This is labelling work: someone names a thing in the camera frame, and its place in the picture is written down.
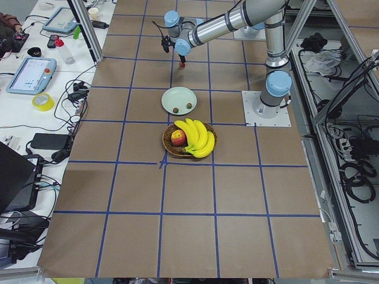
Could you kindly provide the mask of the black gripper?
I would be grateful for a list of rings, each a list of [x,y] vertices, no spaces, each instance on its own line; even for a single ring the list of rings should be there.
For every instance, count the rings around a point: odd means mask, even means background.
[[[185,61],[186,61],[185,56],[180,54],[180,55],[179,55],[179,58],[180,58],[180,60],[181,60],[181,64],[185,64]]]

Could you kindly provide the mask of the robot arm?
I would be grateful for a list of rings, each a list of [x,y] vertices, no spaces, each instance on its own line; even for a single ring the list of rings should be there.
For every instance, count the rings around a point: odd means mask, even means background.
[[[243,27],[262,24],[266,39],[265,89],[255,103],[256,111],[279,109],[288,95],[292,80],[284,68],[288,63],[285,48],[284,24],[287,1],[239,1],[228,11],[203,21],[200,18],[182,17],[177,11],[168,11],[164,16],[168,35],[162,36],[161,45],[167,53],[170,47],[180,57],[180,66],[185,66],[185,56],[198,46],[215,38],[235,32]]]

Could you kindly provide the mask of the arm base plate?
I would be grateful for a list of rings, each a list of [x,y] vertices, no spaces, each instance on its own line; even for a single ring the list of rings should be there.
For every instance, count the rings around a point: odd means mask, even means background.
[[[242,41],[265,41],[265,29],[261,26],[242,27],[233,32],[235,40]]]
[[[282,99],[279,106],[264,105],[260,100],[261,91],[242,91],[245,124],[250,127],[291,127],[290,116]]]

